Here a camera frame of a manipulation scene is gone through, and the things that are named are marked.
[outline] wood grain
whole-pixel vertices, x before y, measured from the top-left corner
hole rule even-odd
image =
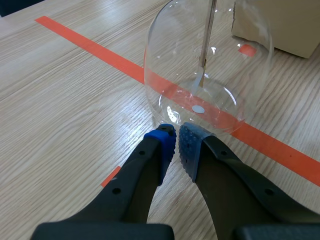
[[[45,221],[76,213],[158,124],[144,86],[34,22],[43,15],[142,66],[146,35],[166,0],[46,0],[0,19],[0,239],[28,239]],[[320,48],[310,59],[276,51],[250,124],[320,160]],[[222,139],[303,205],[320,189],[261,153]],[[208,208],[178,155],[149,222],[180,239],[215,239]]]

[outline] orange tape strip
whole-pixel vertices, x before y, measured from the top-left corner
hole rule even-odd
[[[121,167],[117,166],[110,174],[106,177],[106,179],[101,183],[102,187],[107,186],[107,184],[117,175],[120,171]]]
[[[72,31],[71,29],[46,16],[42,16],[35,21],[62,36],[63,38],[69,40],[80,48],[86,50],[97,58],[103,60],[107,64],[117,68],[138,82],[142,84],[144,83],[144,69],[135,63],[117,55],[116,53],[104,48],[103,46],[87,39],[86,37]],[[156,91],[161,92],[163,90],[167,90],[167,92],[165,92],[165,96],[167,98],[172,99],[179,105],[185,106],[186,109],[192,111],[190,106],[187,105],[184,100],[182,100],[184,97],[174,95],[172,89],[177,89],[179,86],[172,84],[168,80],[157,75],[154,77],[158,78],[157,80],[159,80],[159,82],[154,81],[155,85],[152,86]],[[181,96],[190,94],[188,91],[182,88],[180,90],[182,91]],[[202,105],[205,105],[206,108],[208,107],[210,111],[216,111],[213,107],[207,106],[206,102],[202,101],[201,103]],[[210,118],[209,114],[200,114],[199,116],[212,123],[212,119]],[[226,121],[231,120],[231,118],[227,115],[225,116],[225,119]],[[320,186],[320,162],[246,123],[244,123],[232,135],[267,157],[309,180],[310,182]]]

